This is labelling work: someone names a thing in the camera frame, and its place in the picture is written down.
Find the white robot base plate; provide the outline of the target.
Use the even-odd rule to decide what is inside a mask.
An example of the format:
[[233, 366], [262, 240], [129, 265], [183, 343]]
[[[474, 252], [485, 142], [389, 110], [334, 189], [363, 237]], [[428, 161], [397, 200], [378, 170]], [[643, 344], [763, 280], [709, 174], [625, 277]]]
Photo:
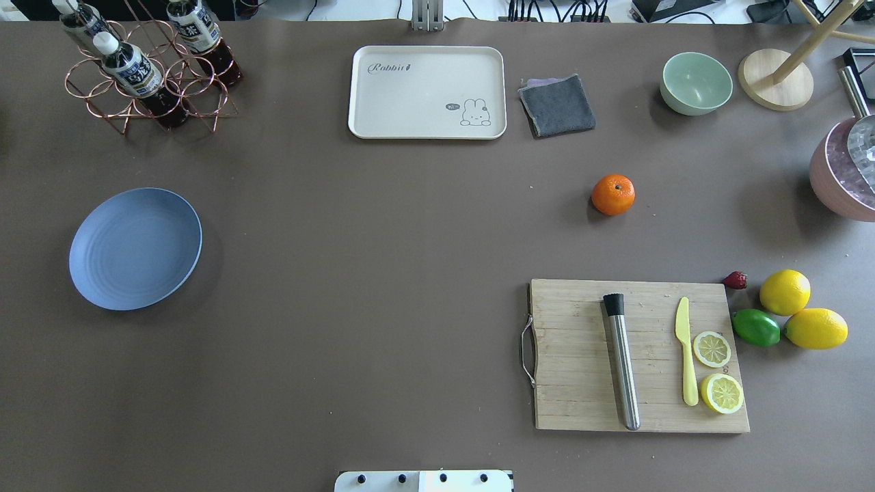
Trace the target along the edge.
[[513, 490], [513, 472], [500, 469], [347, 471], [334, 483], [334, 491]]

